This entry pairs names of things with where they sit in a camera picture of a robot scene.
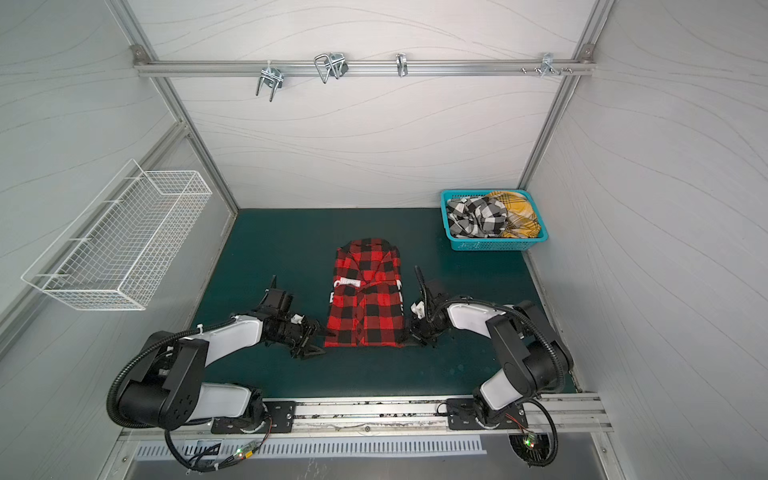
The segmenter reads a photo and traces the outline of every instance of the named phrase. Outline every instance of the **white arm segment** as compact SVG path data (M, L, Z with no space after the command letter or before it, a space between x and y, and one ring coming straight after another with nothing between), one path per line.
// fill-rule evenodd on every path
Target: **white arm segment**
M189 420L239 417L250 401L250 390L225 383L203 383L200 398Z
M208 342L205 366L239 349L256 345L261 340L263 322L248 315L235 316L235 323L210 332L188 336L188 339L202 339Z
M494 310L489 306L476 303L454 303L448 307L448 318L457 329L471 330L480 335L491 337L485 321L504 312ZM480 386L482 394L488 405L494 410L501 410L510 403L520 399L522 395L507 380L504 370L500 369L490 379Z
M488 338L491 338L491 334L488 333L485 321L504 313L501 310L494 310L490 306L478 305L477 303L454 303L449 305L446 310L448 310L448 318L451 319L454 327L471 330Z
M485 380L485 383L480 385L480 393L482 398L494 410L501 410L522 397L520 392L515 390L515 387L507 380L503 369L500 369L490 379Z

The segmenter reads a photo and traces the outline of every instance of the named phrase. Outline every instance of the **metal hook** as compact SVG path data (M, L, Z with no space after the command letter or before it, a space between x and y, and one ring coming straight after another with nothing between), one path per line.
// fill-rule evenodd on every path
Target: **metal hook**
M261 69L259 83L256 85L257 97L259 96L261 85L263 84L272 89L270 92L270 101L272 101L275 98L275 91L277 91L278 88L283 87L283 74L280 73L280 70L277 68L272 68L269 64L267 64L266 68Z
M320 60L323 60L322 68L320 67ZM323 83L328 81L332 73L333 77L338 80L349 70L343 53L321 53L317 55L315 57L315 68L317 68L317 73L320 74L320 80Z
M405 77L408 75L408 59L406 58L406 54L398 53L395 56L395 61L397 62L397 76Z
M543 77L549 74L560 75L562 73L562 71L554 69L552 60L554 60L554 57L551 53L544 54L544 57L541 59L541 67L536 69L539 76Z

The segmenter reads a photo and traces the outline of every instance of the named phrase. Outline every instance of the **dark green table surface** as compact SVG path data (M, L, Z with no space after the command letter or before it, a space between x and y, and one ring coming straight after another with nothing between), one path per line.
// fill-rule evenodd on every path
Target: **dark green table surface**
M325 325L336 248L366 237L399 248L407 313L419 298L414 265L452 294L539 303L519 252L451 250L436 208L242 210L194 324L253 308L276 274L277 286L294 294L291 310ZM256 386L267 397L466 394L498 368L490 339L455 330L438 348L331 348L305 360L291 359L281 345L257 345L210 365L206 381Z

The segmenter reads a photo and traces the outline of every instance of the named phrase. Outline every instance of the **white label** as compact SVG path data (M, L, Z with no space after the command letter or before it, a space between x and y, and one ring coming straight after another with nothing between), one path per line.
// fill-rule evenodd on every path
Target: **white label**
M354 285L360 288L360 280L355 280L353 278L340 278L337 281L333 282L333 288L336 288L339 285Z

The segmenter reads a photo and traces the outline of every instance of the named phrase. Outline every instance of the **red and black plaid shirt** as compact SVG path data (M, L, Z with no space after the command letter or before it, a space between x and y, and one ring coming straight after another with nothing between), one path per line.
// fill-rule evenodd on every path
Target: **red and black plaid shirt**
M380 238L336 251L325 346L401 346L405 334L400 255Z

